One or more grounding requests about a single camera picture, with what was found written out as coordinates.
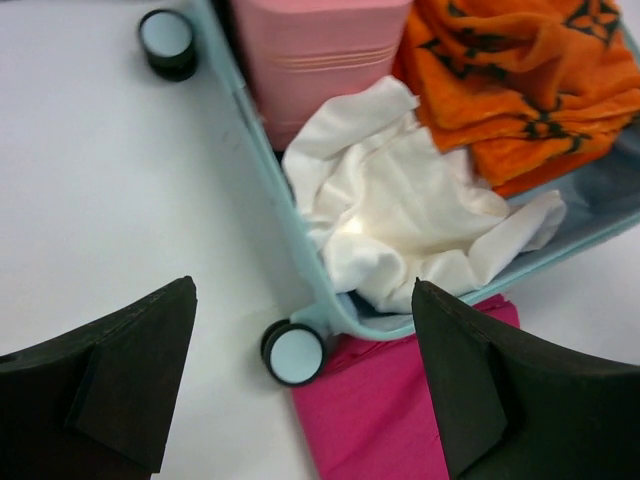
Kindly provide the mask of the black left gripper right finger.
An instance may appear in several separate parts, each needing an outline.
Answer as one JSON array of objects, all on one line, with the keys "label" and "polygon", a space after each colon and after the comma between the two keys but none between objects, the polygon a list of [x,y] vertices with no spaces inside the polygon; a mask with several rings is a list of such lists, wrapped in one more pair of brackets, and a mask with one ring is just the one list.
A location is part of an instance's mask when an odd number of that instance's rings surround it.
[{"label": "black left gripper right finger", "polygon": [[639,369],[479,312],[427,281],[417,339],[452,479],[635,479]]}]

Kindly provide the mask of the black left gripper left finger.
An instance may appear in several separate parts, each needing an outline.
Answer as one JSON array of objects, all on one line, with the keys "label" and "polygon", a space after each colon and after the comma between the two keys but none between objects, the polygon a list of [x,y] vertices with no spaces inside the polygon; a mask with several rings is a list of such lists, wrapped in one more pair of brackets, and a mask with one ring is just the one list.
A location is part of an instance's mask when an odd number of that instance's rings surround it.
[{"label": "black left gripper left finger", "polygon": [[1,358],[4,479],[149,479],[161,470],[197,307],[178,278]]}]

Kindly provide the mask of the magenta cloth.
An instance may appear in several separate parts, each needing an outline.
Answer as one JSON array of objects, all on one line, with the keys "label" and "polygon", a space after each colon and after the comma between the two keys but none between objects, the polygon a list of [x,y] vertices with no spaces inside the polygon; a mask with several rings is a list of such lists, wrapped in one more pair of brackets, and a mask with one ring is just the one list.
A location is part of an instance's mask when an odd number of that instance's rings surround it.
[{"label": "magenta cloth", "polygon": [[320,377],[292,398],[320,478],[447,478],[415,336],[341,338]]}]

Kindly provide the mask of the white cloth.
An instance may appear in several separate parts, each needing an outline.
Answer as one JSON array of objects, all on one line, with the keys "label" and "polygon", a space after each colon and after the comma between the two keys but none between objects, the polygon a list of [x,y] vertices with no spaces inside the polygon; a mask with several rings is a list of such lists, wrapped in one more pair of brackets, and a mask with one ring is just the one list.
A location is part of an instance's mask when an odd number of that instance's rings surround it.
[{"label": "white cloth", "polygon": [[282,161],[333,289],[380,312],[408,312],[416,279],[454,295],[487,286],[567,212],[555,190],[512,206],[480,185],[465,149],[438,150],[417,105],[391,76],[332,98]]}]

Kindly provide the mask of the light blue suitcase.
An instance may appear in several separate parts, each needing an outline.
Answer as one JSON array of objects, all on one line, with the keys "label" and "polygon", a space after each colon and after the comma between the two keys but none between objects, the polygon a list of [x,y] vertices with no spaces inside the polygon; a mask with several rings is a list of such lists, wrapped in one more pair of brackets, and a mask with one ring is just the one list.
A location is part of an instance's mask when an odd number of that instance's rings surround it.
[{"label": "light blue suitcase", "polygon": [[[263,333],[262,348],[291,345],[326,348],[330,340],[346,334],[374,341],[393,341],[414,333],[409,314],[382,314],[359,297],[333,292],[326,269],[306,236],[291,190],[276,155],[268,144],[228,38],[212,1],[194,1],[188,10],[198,42],[202,67],[215,77],[214,109],[218,133],[229,133],[214,143],[232,179],[236,202],[262,203],[262,222],[254,226],[255,243],[263,247],[272,238],[288,255],[297,272],[295,281],[310,293],[307,305],[271,324]],[[540,187],[546,193],[558,187],[570,196],[569,220],[559,237],[538,252],[518,256],[488,286],[462,296],[469,305],[480,303],[571,256],[588,250],[639,223],[639,136],[626,131],[613,151]]]}]

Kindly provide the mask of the orange monogram towel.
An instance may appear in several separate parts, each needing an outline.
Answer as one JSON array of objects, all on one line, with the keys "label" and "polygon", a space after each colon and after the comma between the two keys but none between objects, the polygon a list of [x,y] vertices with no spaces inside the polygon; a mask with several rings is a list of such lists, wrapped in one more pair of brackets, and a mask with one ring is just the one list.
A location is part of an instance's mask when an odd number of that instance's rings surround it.
[{"label": "orange monogram towel", "polygon": [[639,114],[613,1],[416,1],[397,66],[439,150],[504,196],[605,155]]}]

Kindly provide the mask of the pink cosmetic case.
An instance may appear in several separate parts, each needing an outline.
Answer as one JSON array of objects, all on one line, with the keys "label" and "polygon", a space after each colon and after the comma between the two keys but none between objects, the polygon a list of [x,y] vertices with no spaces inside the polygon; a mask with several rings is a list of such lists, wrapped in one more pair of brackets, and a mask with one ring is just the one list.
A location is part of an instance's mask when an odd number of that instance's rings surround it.
[{"label": "pink cosmetic case", "polygon": [[247,81],[271,146],[284,150],[327,100],[390,74],[407,1],[234,1]]}]

